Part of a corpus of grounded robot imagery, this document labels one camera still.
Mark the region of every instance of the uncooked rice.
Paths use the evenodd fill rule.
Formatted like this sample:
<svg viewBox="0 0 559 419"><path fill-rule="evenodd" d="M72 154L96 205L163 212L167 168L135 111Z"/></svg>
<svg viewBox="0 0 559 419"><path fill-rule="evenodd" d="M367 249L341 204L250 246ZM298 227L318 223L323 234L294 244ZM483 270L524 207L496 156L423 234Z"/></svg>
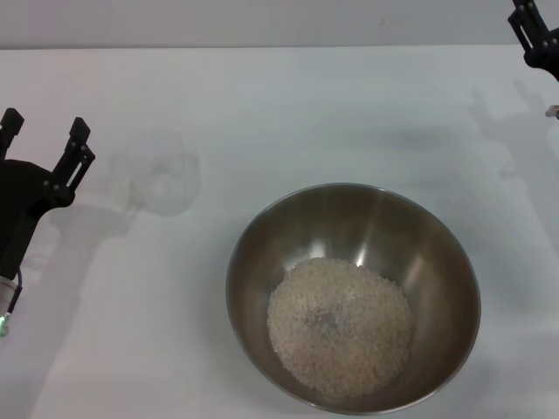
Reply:
<svg viewBox="0 0 559 419"><path fill-rule="evenodd" d="M288 272L270 297L267 325L293 376L333 397L378 390L411 356L414 319L402 289L339 259Z"/></svg>

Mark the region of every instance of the white tabletop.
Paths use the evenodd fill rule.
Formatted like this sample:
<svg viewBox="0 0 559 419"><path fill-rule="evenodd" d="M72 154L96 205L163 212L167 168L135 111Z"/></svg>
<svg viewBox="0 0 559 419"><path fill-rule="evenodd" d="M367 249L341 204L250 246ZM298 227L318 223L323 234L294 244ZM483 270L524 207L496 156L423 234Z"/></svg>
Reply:
<svg viewBox="0 0 559 419"><path fill-rule="evenodd" d="M45 216L0 340L10 419L326 417L243 354L232 248L267 204L360 182L443 220L478 275L473 353L393 418L559 415L559 102L520 46L0 52L9 157L97 161Z"/></svg>

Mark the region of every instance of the bowl rim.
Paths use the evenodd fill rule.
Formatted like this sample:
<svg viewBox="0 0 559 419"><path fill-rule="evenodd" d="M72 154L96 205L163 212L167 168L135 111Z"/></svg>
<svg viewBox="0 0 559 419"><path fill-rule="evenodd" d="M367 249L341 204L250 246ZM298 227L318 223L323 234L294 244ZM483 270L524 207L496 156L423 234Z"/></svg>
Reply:
<svg viewBox="0 0 559 419"><path fill-rule="evenodd" d="M475 320L475 330L473 332L473 338L472 341L470 342L469 348L467 348L464 357L460 360L459 364L454 368L454 370L452 371L451 374L449 374L449 376L441 383L439 384L435 389L433 389L429 394L424 395L422 397L419 397L417 400L413 401L413 402L409 402L407 404L404 404L402 406L398 406L396 408L393 409L384 409L384 410L371 410L371 411L364 411L364 412L355 412L353 410L344 410L344 409L333 409L330 408L329 406L325 406L319 403L312 403L308 400L303 399L302 397L299 397L298 395L296 395L295 393L292 393L291 391L289 391L287 388L284 388L281 384L279 384L277 381L275 381L273 379L273 377L271 377L257 362L256 360L254 360L250 354L250 352L248 351L245 343L243 342L243 340L241 339L238 330L235 326L235 324L233 323L233 319L232 319L232 313L231 313L231 302L230 302L230 295L231 295L231 266L233 264L233 261L235 260L237 254L238 254L238 248L241 245L243 239L245 238L245 235L247 234L247 232L249 231L249 229L265 214L267 213L269 210L271 210L272 208L274 208L275 206L277 206L278 204L286 201L287 199L296 196L298 194L302 194L304 192L308 192L309 190L315 190L315 189L325 189L325 188L331 188L331 187L340 187L340 186L349 186L349 187L357 187L357 188L362 188L362 189L370 189L370 190L374 190L374 191L381 191L385 194L388 194L389 196L395 197L399 200L402 200L406 203L411 204L413 207L417 208L420 211L425 212L426 214L428 214L429 216L431 216L433 218L433 220L435 220L437 223L439 223L444 230L446 230L446 232L448 232L451 237L455 240L456 244L459 247L459 250L462 252L462 254L464 255L464 257L466 258L466 262L468 264L468 267L470 268L470 271L472 273L473 276L473 284L475 287L475 291L476 291L476 297L477 297L477 305L478 305L478 315L477 315L477 319ZM460 243L460 241L456 238L456 236L454 235L454 233L452 233L452 231L446 226L445 223L443 223L440 219L438 219L437 216L435 216L434 214L432 214L429 210L427 210L426 208L424 208L423 206L419 205L418 203L412 201L410 198L407 198L405 196L402 196L396 192L392 192L391 190L387 190L384 188L379 188L377 186L372 186L372 185L367 185L364 183L352 183L352 182L332 182L332 183L322 183L322 184L318 184L318 185L314 185L314 186L309 186L306 188L302 188L302 189L298 189L295 190L294 192L285 195L283 197L281 197L280 199L277 199L276 201L274 201L273 203L269 204L268 206L266 206L263 210L261 210L249 223L248 225L245 227L245 229L243 230L243 232L241 233L241 235L239 236L237 242L235 243L235 247L233 248L233 252L231 254L231 257L229 259L229 264L227 265L227 275L226 275L226 282L225 282L225 299L226 299L226 304L227 304L227 315L229 317L229 322L231 323L231 328L233 329L233 332L235 333L235 337L237 338L237 342L238 344L243 348L243 352L245 353L246 357L251 361L252 365L258 369L258 371L265 376L265 378L271 382L274 386L276 386L277 388L279 388L281 391L283 391L284 393L286 393L287 395L290 395L292 398L294 398L295 400L298 400L299 402L303 402L308 406L312 406L314 408L320 409L320 410L324 410L327 412L331 412L331 413L336 413L336 414L341 414L341 415L349 415L349 416L373 416L373 415L382 415L382 414L386 414L386 413L394 413L400 410L404 410L407 408L410 408L412 406L415 406L416 404L419 404L420 402L423 402L427 399L429 399L430 397L432 397L433 395L435 395L436 393L438 393L440 390L442 390L444 387L446 387L446 385L448 385L448 383L450 383L454 377L456 377L456 375L459 373L459 371L462 369L462 367L466 364L466 361L468 360L468 358L470 357L470 354L473 351L473 347L475 346L476 340L478 338L478 334L480 331L480 322L481 322L481 294L480 294L480 285L478 283L478 279L476 277L475 274L475 270L473 269L472 266L472 262L470 261L470 258L468 257L468 254L466 252L466 250L464 249L464 247L462 246L462 244Z"/></svg>

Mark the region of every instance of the green led light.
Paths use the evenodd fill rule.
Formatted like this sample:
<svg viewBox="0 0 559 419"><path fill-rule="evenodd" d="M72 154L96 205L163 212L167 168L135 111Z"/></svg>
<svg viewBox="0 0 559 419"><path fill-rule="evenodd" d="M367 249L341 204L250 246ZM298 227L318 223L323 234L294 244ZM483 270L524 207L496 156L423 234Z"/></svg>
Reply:
<svg viewBox="0 0 559 419"><path fill-rule="evenodd" d="M0 338L8 334L8 326L6 325L6 317L0 317Z"/></svg>

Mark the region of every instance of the metal bowl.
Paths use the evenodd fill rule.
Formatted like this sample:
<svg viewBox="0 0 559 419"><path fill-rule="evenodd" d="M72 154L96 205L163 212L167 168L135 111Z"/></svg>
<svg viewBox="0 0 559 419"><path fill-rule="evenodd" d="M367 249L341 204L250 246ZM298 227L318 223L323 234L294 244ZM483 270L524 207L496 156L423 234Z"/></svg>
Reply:
<svg viewBox="0 0 559 419"><path fill-rule="evenodd" d="M334 398L301 384L274 352L266 327L271 292L297 263L340 258L401 285L416 318L412 358L370 395ZM238 240L227 272L233 329L272 383L319 409L366 415L409 407L441 389L470 354L480 326L480 291L454 235L431 213L384 189L328 184L262 211Z"/></svg>

